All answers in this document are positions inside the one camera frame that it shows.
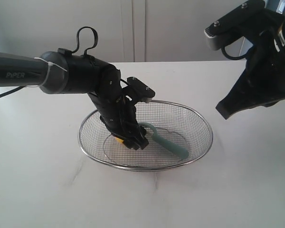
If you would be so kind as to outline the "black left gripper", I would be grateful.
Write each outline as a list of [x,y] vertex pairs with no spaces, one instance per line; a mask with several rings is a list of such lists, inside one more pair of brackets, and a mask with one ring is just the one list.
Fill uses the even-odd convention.
[[116,138],[127,143],[127,148],[143,150],[149,145],[147,131],[136,120],[135,102],[126,95],[125,87],[112,100],[88,93],[89,98],[100,113],[100,120]]

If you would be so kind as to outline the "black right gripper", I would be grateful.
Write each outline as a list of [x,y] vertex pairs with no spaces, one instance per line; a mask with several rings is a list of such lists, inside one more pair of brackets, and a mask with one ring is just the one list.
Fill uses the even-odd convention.
[[258,106],[285,100],[285,16],[269,11],[249,28],[253,43],[246,68],[229,93],[216,106],[224,119]]

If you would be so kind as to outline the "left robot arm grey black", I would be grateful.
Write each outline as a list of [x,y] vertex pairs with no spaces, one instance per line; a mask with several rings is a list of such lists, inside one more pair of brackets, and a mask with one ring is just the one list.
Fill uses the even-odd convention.
[[113,64],[68,50],[37,58],[0,52],[0,87],[37,86],[46,94],[87,94],[107,130],[127,148],[148,145],[146,130],[136,119],[136,104],[149,103],[155,92],[136,77],[123,81]]

